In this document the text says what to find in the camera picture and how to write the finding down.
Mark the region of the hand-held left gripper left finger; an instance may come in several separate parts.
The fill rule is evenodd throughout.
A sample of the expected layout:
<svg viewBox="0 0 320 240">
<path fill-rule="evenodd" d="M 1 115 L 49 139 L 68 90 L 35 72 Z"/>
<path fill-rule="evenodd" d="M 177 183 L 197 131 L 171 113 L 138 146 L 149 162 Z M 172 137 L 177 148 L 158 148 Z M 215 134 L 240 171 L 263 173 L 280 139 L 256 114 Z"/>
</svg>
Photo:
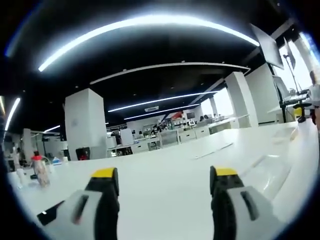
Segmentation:
<svg viewBox="0 0 320 240">
<path fill-rule="evenodd" d="M 95 171 L 85 189 L 56 205 L 47 235 L 51 240 L 117 240 L 119 193 L 116 167 Z"/>
</svg>

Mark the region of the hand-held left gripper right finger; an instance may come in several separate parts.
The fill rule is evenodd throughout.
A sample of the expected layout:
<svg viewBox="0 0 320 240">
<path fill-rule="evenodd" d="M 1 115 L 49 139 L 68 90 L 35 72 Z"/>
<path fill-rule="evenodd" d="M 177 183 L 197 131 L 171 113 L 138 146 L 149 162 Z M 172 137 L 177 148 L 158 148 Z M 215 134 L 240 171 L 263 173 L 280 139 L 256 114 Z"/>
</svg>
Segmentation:
<svg viewBox="0 0 320 240">
<path fill-rule="evenodd" d="M 272 203 L 234 169 L 211 166 L 209 190 L 214 240 L 274 240 L 281 233 Z"/>
</svg>

